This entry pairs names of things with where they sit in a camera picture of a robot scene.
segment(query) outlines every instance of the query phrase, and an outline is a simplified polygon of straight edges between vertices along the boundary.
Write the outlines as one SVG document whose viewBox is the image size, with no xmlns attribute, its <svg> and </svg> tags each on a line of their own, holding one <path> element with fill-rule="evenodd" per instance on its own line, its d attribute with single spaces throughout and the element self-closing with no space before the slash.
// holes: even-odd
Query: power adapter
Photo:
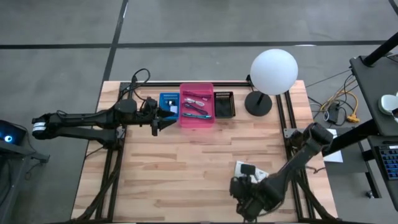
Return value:
<svg viewBox="0 0 398 224">
<path fill-rule="evenodd" d="M 338 110 L 339 110 L 339 104 L 338 103 L 332 103 L 328 109 L 329 112 L 329 117 L 327 122 L 336 124 L 338 121 Z"/>
</svg>

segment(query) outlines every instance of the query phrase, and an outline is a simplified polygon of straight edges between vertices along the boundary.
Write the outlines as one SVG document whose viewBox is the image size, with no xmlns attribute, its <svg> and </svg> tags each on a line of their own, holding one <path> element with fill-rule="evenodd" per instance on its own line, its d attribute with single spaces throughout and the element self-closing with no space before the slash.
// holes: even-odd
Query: keyboard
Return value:
<svg viewBox="0 0 398 224">
<path fill-rule="evenodd" d="M 384 164 L 384 175 L 389 180 L 398 180 L 398 149 L 382 146 L 379 155 Z"/>
</svg>

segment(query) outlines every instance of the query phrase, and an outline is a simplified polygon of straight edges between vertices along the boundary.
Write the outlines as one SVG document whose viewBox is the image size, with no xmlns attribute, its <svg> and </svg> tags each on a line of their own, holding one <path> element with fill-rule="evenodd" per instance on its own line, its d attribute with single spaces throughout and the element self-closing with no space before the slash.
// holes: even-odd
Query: white globe lamp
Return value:
<svg viewBox="0 0 398 224">
<path fill-rule="evenodd" d="M 254 116 L 264 116 L 272 108 L 269 95 L 279 95 L 292 87 L 299 68 L 291 54 L 281 49 L 266 50 L 254 59 L 251 81 L 258 89 L 246 97 L 244 106 Z"/>
</svg>

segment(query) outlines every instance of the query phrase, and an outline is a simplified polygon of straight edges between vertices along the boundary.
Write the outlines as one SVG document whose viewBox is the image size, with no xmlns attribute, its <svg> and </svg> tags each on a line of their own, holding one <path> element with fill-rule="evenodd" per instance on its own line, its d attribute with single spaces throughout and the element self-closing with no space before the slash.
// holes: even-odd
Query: white sphere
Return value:
<svg viewBox="0 0 398 224">
<path fill-rule="evenodd" d="M 291 54 L 281 49 L 271 49 L 254 59 L 250 77 L 260 92 L 279 95 L 292 87 L 298 72 L 297 62 Z"/>
</svg>

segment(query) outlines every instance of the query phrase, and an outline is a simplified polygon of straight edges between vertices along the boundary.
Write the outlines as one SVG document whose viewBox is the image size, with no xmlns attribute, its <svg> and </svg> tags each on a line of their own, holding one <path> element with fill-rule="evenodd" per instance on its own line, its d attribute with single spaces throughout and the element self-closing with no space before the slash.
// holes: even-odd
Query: pink plastic bin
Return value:
<svg viewBox="0 0 398 224">
<path fill-rule="evenodd" d="M 184 95 L 183 91 L 190 91 L 197 94 L 211 95 L 211 98 L 207 101 L 203 100 L 201 97 Z M 198 118 L 188 118 L 182 116 L 183 113 L 199 114 L 197 111 L 186 108 L 182 106 L 185 98 L 191 98 L 193 100 L 204 102 L 204 106 L 196 107 L 201 110 L 205 110 L 211 115 L 211 119 L 198 119 Z M 180 117 L 179 122 L 183 128 L 210 128 L 215 122 L 215 111 L 214 111 L 214 94 L 213 94 L 213 84 L 211 83 L 183 83 L 180 85 Z"/>
</svg>

